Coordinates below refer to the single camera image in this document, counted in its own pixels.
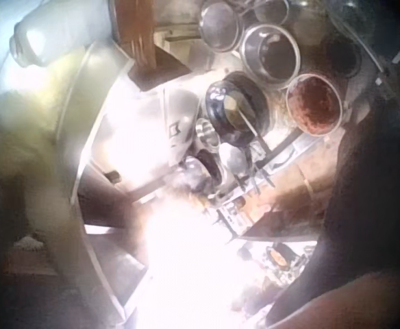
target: stainless steel bowl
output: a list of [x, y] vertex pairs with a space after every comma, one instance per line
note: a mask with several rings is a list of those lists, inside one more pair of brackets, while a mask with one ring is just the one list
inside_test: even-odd
[[253, 79], [274, 89], [286, 88], [301, 67], [296, 40], [274, 24], [250, 27], [242, 39], [240, 55]]
[[203, 41], [216, 52], [234, 50], [242, 36], [242, 23], [224, 1], [208, 1], [202, 8], [199, 31]]
[[209, 120], [200, 118], [195, 123], [195, 133], [201, 144], [211, 153], [218, 153], [220, 136], [215, 131]]

